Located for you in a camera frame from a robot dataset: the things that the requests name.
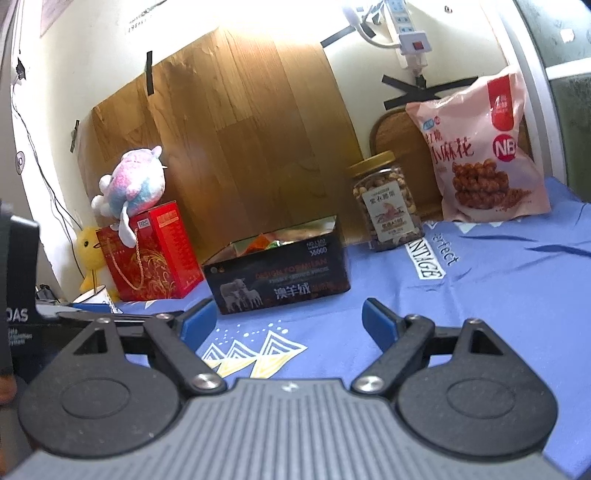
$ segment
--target red box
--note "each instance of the red box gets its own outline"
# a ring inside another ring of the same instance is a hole
[[[137,248],[126,247],[110,226],[96,233],[121,300],[181,299],[203,280],[176,202],[130,218],[129,226]]]

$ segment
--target black cardboard box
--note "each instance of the black cardboard box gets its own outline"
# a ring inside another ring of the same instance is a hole
[[[223,314],[311,300],[350,289],[342,233],[336,216],[269,232],[292,242],[238,256],[256,237],[224,247],[203,264]]]

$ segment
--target gray ribbed surface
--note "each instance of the gray ribbed surface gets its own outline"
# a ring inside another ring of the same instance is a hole
[[[11,480],[564,480],[539,455],[479,465],[418,444],[388,404],[338,380],[240,380],[190,402],[179,424],[136,452],[102,461],[38,452]]]

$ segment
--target nut jar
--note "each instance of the nut jar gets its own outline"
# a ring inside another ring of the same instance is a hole
[[[389,250],[425,235],[402,168],[391,151],[356,163],[347,172],[368,229],[370,249]]]

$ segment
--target snack bag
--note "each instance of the snack bag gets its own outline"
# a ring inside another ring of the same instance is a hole
[[[509,66],[443,99],[407,104],[431,150],[445,220],[550,211],[543,176],[517,147],[526,95],[521,72]]]

